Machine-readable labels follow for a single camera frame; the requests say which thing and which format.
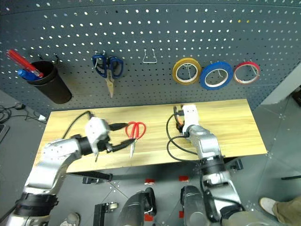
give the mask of blue scissors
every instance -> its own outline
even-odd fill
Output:
[[[123,60],[115,56],[106,57],[104,54],[95,54],[92,56],[92,62],[97,73],[107,82],[112,98],[114,94],[114,80],[119,78],[123,72]]]

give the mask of red scissors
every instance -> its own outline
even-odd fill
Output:
[[[130,127],[130,125],[133,125],[131,134],[128,133],[128,128]],[[139,134],[139,125],[143,127],[143,131],[140,134]],[[130,158],[133,157],[134,150],[135,150],[135,143],[137,142],[138,139],[140,139],[145,134],[145,131],[146,131],[146,125],[143,122],[130,121],[128,123],[128,126],[126,127],[126,134],[130,139],[135,139],[135,141],[131,144],[130,147]]]

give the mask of shoe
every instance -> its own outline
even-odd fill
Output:
[[[60,224],[60,226],[79,226],[80,216],[78,213],[69,213],[68,217]]]
[[[263,208],[267,213],[275,216],[273,213],[273,206],[275,205],[276,201],[270,198],[263,197],[259,200],[259,205]]]

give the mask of pen holder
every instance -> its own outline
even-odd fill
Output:
[[[42,60],[33,62],[32,65],[42,72],[44,77],[39,80],[27,81],[29,84],[33,85],[56,104],[64,104],[71,99],[72,94],[70,90],[51,62]]]

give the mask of red tape roll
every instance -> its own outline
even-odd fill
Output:
[[[236,76],[236,71],[237,71],[239,68],[244,67],[244,66],[251,66],[251,67],[253,67],[253,68],[256,69],[256,71],[257,71],[256,76],[255,76],[254,78],[252,78],[251,80],[247,80],[247,81],[245,81],[245,80],[240,80],[240,79]],[[258,64],[254,63],[254,62],[252,62],[252,61],[246,61],[246,62],[242,62],[242,63],[240,63],[239,65],[237,65],[237,67],[236,67],[235,70],[234,70],[233,78],[234,78],[234,80],[235,80],[236,82],[238,82],[238,83],[240,83],[240,84],[246,85],[246,84],[250,84],[250,83],[253,83],[253,82],[255,82],[256,80],[258,80],[258,79],[259,79],[259,72],[260,72],[260,67],[259,67]]]

